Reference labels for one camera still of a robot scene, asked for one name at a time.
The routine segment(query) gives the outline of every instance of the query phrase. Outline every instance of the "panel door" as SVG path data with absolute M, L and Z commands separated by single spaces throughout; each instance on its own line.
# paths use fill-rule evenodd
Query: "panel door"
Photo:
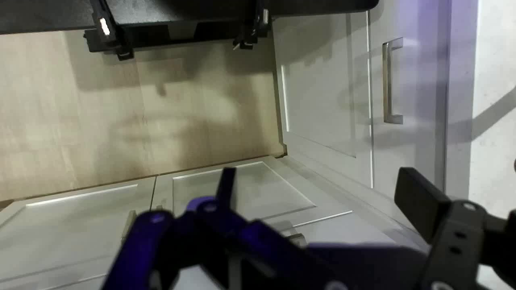
M 14 202 L 0 212 L 0 289 L 54 289 L 103 276 L 154 179 Z
M 283 142 L 367 187 L 372 183 L 366 13 L 274 21 Z
M 374 189 L 387 197 L 403 166 L 443 186 L 450 5 L 388 0 L 369 12 Z
M 261 158 L 225 166 L 237 168 L 233 210 L 248 221 L 261 220 L 280 229 L 351 215 L 348 205 L 308 183 L 283 160 Z M 159 176 L 151 207 L 180 216 L 193 199 L 216 194 L 222 168 Z

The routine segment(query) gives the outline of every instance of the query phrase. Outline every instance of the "wall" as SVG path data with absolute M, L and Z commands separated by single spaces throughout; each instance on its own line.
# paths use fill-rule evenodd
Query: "wall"
M 82 33 L 0 38 L 0 200 L 280 155 L 272 44 L 119 63 Z
M 445 192 L 459 200 L 469 199 L 477 5 L 477 0 L 448 2 L 450 46 L 443 47 L 450 54 Z
M 506 218 L 516 208 L 516 5 L 479 0 L 469 197 Z

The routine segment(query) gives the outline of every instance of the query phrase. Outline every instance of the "black bracket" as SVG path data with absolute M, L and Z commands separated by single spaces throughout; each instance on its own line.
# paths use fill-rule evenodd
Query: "black bracket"
M 232 42 L 233 50 L 251 50 L 259 38 L 271 31 L 271 4 L 269 0 L 246 0 L 240 33 Z
M 516 212 L 504 221 L 472 202 L 450 200 L 411 168 L 400 170 L 395 204 L 432 245 L 422 289 L 474 289 L 477 265 L 516 289 Z
M 133 59 L 133 52 L 125 44 L 122 30 L 116 26 L 106 0 L 92 0 L 92 9 L 92 18 L 96 28 L 96 34 L 104 49 L 116 54 L 117 60 L 121 62 Z

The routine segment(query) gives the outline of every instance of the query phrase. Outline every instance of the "black mount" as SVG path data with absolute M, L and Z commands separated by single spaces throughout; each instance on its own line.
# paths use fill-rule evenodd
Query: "black mount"
M 90 0 L 92 2 L 92 18 L 95 23 L 96 42 L 100 42 L 104 52 L 116 54 L 117 60 L 133 59 L 132 49 L 125 44 L 124 31 L 114 23 L 114 18 L 109 12 L 106 0 Z
M 432 249 L 308 245 L 300 249 L 259 221 L 233 213 L 235 170 L 224 170 L 216 197 L 192 200 L 180 218 L 137 218 L 103 289 L 169 289 L 179 271 L 201 270 L 221 289 L 470 290 L 477 265 L 514 287 L 514 213 L 488 216 L 450 202 L 414 170 L 400 170 L 395 202 Z
M 258 38 L 266 38 L 271 31 L 271 4 L 269 0 L 246 0 L 243 23 L 233 49 L 251 50 L 258 44 Z

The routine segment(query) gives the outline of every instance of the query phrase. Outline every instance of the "robotic arm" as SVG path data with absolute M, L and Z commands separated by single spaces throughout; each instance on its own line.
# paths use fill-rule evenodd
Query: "robotic arm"
M 422 289 L 470 290 L 479 263 L 512 287 L 516 215 L 488 216 L 450 202 L 414 170 L 401 170 L 395 202 L 432 250 L 309 245 L 298 249 L 259 221 L 232 212 L 235 170 L 224 170 L 214 199 L 190 202 L 174 218 L 150 212 L 135 221 L 103 289 L 171 289 L 179 271 L 201 270 L 221 289 Z

